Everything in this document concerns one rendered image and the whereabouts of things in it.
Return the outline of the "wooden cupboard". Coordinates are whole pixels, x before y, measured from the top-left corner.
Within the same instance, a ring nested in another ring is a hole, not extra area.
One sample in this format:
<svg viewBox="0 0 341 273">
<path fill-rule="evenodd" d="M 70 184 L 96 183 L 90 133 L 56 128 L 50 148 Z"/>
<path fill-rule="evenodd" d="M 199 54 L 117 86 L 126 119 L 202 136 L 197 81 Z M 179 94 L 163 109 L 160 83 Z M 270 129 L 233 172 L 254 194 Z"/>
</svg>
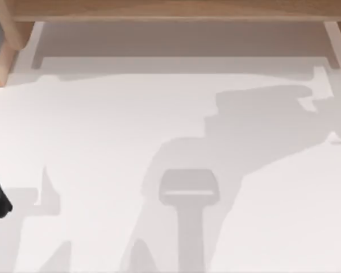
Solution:
<svg viewBox="0 0 341 273">
<path fill-rule="evenodd" d="M 0 25 L 14 50 L 39 22 L 73 24 L 86 38 L 116 23 L 335 22 L 341 33 L 341 0 L 0 0 Z"/>
</svg>

